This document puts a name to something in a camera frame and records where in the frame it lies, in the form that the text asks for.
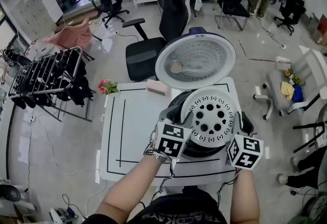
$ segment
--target black clothing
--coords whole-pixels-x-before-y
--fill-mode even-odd
[[[226,224],[217,202],[196,186],[185,187],[182,194],[159,197],[140,211],[128,224]],[[117,224],[113,219],[94,214],[83,224]]]
[[[299,161],[297,167],[299,170],[306,170],[308,168],[314,167],[314,169],[299,175],[299,176],[289,176],[286,185],[293,188],[302,188],[305,186],[318,188],[318,174],[319,167],[323,156],[325,155],[327,146],[319,148],[314,153],[307,156],[304,160]]]

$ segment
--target person's arm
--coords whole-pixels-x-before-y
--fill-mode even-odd
[[[118,224],[127,221],[129,214],[141,201],[161,166],[152,156],[145,156],[104,197],[96,213],[103,214]]]
[[[241,170],[233,185],[231,224],[259,224],[260,208],[252,171]]]

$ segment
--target clothes drying rack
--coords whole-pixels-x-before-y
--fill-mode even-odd
[[[66,71],[66,67],[69,63],[69,60],[71,58],[71,55],[72,55],[72,52],[73,51],[76,51],[79,56],[78,56],[78,59],[76,61],[76,65],[75,65],[75,68],[74,68],[74,72],[73,72],[73,76],[71,76],[67,71]],[[60,53],[62,53],[61,57],[58,57],[59,56],[59,53],[56,52],[54,54],[50,54],[50,55],[45,55],[43,57],[41,57],[39,60],[36,60],[36,61],[33,61],[31,62],[30,64],[24,66],[23,68],[21,68],[20,70],[18,70],[18,72],[16,73],[15,77],[14,77],[14,80],[10,86],[10,89],[9,89],[9,93],[8,93],[8,98],[10,99],[13,99],[13,98],[17,98],[17,97],[29,97],[30,99],[32,99],[32,96],[33,95],[36,95],[36,94],[45,94],[47,96],[47,98],[51,101],[51,107],[58,110],[58,115],[55,116],[54,114],[52,114],[51,112],[49,112],[44,105],[38,105],[40,108],[42,108],[46,113],[48,113],[49,115],[51,115],[53,118],[55,118],[56,120],[60,121],[61,120],[59,119],[59,115],[60,115],[60,112],[63,112],[63,113],[66,113],[66,114],[69,114],[71,116],[74,116],[76,118],[79,118],[79,119],[82,119],[82,120],[86,120],[86,121],[89,121],[89,122],[92,122],[92,120],[90,120],[88,118],[88,110],[89,110],[89,105],[90,105],[90,101],[91,99],[87,98],[87,103],[86,103],[86,111],[85,111],[85,115],[82,117],[80,115],[77,115],[77,114],[74,114],[74,113],[71,113],[71,112],[68,112],[66,111],[65,109],[62,109],[62,102],[63,100],[60,101],[60,105],[59,107],[57,107],[57,100],[59,100],[57,98],[57,95],[55,95],[55,93],[58,93],[58,92],[63,92],[65,89],[68,89],[72,86],[72,81],[74,81],[76,79],[76,74],[77,74],[77,71],[78,71],[78,67],[81,63],[81,58],[82,58],[82,54],[83,54],[83,51],[80,47],[75,47],[75,48],[70,48],[70,49],[66,49],[66,50],[62,50],[60,51]],[[67,61],[66,61],[66,64],[65,64],[65,68],[64,68],[64,71],[62,73],[61,76],[59,76],[59,78],[61,77],[60,79],[60,83],[59,83],[59,87],[58,88],[53,88],[54,86],[54,82],[56,80],[56,78],[54,77],[53,79],[50,79],[51,77],[51,74],[52,74],[52,71],[53,71],[53,68],[55,66],[55,64],[62,60],[63,57],[66,55],[66,54],[69,54],[68,58],[67,58]],[[50,60],[53,59],[53,63],[51,65],[51,67],[49,66],[49,63],[50,63]],[[38,73],[36,74],[36,71],[37,71],[37,68],[38,66],[41,65],[41,68],[38,70]],[[50,71],[48,73],[48,76],[45,77],[45,73],[47,71],[47,68],[48,66],[50,67]],[[32,77],[29,81],[29,84],[31,84],[33,78],[35,78],[35,82],[34,82],[34,85],[33,85],[33,90],[31,92],[28,92],[28,93],[23,93],[21,92],[21,89],[19,88],[19,85],[20,83],[26,78],[26,77],[29,77],[30,75],[30,72],[32,70],[32,68],[35,67],[34,69],[34,72],[32,74]],[[42,74],[41,77],[39,77],[40,75],[40,72],[41,72],[41,69],[45,67],[44,69],[44,72]],[[66,86],[66,87],[61,87],[61,83],[62,83],[62,80],[63,78],[67,78],[70,80],[69,82],[69,85]],[[39,81],[39,86],[37,88],[37,90],[35,90],[35,84],[36,84],[36,81]],[[48,85],[51,85],[51,88],[50,89],[46,89],[46,86]]]

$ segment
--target white table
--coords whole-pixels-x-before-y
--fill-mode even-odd
[[[181,93],[172,91],[172,97],[164,97],[146,90],[145,82],[118,85],[119,93],[108,95],[104,118],[100,175],[105,180],[118,181],[143,157],[150,133],[158,121],[159,113]],[[239,108],[233,79],[227,77],[215,85],[229,93]],[[167,186],[204,185],[232,179],[234,167],[226,166],[226,151],[199,161],[181,158],[174,168],[175,178]],[[161,166],[152,182],[159,186],[169,176],[169,164]]]

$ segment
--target white box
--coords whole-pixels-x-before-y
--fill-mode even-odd
[[[154,137],[154,148],[166,153],[172,159],[178,159],[191,132],[192,130],[189,128],[158,122]]]
[[[263,155],[264,142],[235,134],[228,147],[233,167],[252,170]]]

